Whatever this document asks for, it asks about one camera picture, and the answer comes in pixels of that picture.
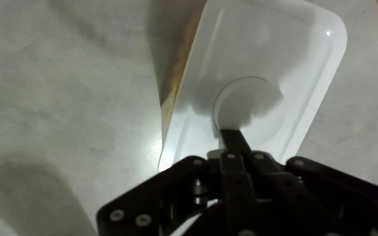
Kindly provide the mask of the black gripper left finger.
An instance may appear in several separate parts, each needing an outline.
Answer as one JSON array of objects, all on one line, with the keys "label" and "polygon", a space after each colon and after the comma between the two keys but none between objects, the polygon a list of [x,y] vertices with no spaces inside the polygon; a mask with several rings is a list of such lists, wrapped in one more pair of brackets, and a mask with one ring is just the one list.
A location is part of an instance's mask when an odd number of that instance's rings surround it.
[{"label": "black gripper left finger", "polygon": [[237,129],[220,132],[224,146],[206,158],[187,155],[103,204],[99,236],[257,236],[258,204],[245,159],[251,150]]}]

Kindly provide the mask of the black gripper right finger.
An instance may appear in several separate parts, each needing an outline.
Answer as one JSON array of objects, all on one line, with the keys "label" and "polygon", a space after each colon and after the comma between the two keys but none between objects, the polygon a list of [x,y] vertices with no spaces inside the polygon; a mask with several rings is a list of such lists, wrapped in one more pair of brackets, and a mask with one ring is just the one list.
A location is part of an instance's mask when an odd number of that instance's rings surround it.
[{"label": "black gripper right finger", "polygon": [[233,208],[266,236],[378,236],[378,186],[305,157],[283,165],[233,133]]}]

